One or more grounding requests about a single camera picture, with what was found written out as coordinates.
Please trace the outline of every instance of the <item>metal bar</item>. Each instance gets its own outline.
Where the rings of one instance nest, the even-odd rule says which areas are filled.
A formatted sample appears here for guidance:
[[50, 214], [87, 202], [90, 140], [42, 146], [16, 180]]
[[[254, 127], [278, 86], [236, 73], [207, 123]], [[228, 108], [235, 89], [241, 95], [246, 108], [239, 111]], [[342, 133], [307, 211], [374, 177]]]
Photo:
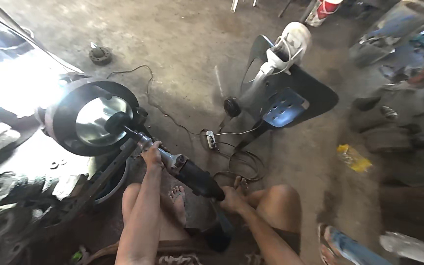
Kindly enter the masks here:
[[237, 9], [237, 5], [239, 4], [239, 0], [233, 0], [232, 2], [232, 8], [230, 9], [230, 11], [232, 13], [235, 13], [235, 10]]
[[318, 0], [312, 0], [309, 5], [307, 6], [307, 8], [305, 9], [305, 11], [303, 12], [303, 15], [301, 17], [301, 19], [299, 20], [300, 23], [304, 24], [305, 20], [309, 17], [310, 13], [312, 12], [313, 7], [315, 6], [315, 3]]
[[287, 10], [287, 8], [289, 7], [289, 5], [292, 3], [292, 1], [294, 0], [289, 0], [286, 4], [286, 6], [284, 7], [284, 9], [281, 10], [281, 13], [279, 13], [278, 17], [282, 17], [282, 15], [284, 14], [284, 12]]
[[128, 139], [125, 143], [125, 148], [120, 154], [112, 161], [106, 170], [97, 178], [97, 180], [89, 187], [89, 189], [81, 196], [73, 208], [63, 217], [62, 222], [69, 221], [76, 217], [79, 212], [86, 207], [88, 202], [94, 201], [94, 196], [103, 189], [109, 178], [111, 178], [123, 163], [129, 158], [133, 151], [137, 148], [137, 142], [133, 139]]

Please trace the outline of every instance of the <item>metal plate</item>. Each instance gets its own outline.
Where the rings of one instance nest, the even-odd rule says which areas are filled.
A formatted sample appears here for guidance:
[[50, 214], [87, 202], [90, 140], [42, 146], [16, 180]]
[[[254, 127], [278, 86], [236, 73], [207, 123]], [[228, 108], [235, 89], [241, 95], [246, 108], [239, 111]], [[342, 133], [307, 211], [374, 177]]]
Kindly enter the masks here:
[[274, 103], [263, 115], [263, 120], [275, 127], [282, 127], [291, 123], [309, 106], [309, 103], [303, 97], [290, 88], [280, 91], [273, 98]]

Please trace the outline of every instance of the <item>black knob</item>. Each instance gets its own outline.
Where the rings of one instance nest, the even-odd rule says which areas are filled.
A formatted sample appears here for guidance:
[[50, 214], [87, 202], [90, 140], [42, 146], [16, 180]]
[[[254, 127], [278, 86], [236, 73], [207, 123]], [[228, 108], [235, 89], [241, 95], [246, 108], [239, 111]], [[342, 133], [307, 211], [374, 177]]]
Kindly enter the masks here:
[[108, 133], [119, 134], [123, 131], [124, 126], [129, 124], [132, 119], [125, 112], [119, 111], [112, 115], [104, 124], [104, 129]]

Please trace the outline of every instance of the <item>bright light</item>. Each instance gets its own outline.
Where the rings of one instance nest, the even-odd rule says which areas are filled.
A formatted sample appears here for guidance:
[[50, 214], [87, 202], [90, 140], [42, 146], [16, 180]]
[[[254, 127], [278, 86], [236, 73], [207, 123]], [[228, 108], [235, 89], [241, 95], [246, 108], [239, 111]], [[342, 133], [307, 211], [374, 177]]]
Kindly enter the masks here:
[[62, 72], [50, 65], [47, 56], [35, 50], [0, 62], [0, 107], [20, 118], [58, 102], [63, 96], [58, 77]]

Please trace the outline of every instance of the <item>power strip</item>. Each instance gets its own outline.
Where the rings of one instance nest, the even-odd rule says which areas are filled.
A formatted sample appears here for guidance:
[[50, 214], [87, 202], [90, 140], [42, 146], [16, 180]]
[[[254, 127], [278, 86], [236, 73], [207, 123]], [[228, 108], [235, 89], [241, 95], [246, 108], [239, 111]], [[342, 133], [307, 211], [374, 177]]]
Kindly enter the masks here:
[[213, 131], [207, 131], [205, 135], [207, 136], [207, 143], [209, 144], [209, 148], [217, 148], [217, 143], [215, 142], [215, 136], [213, 135]]

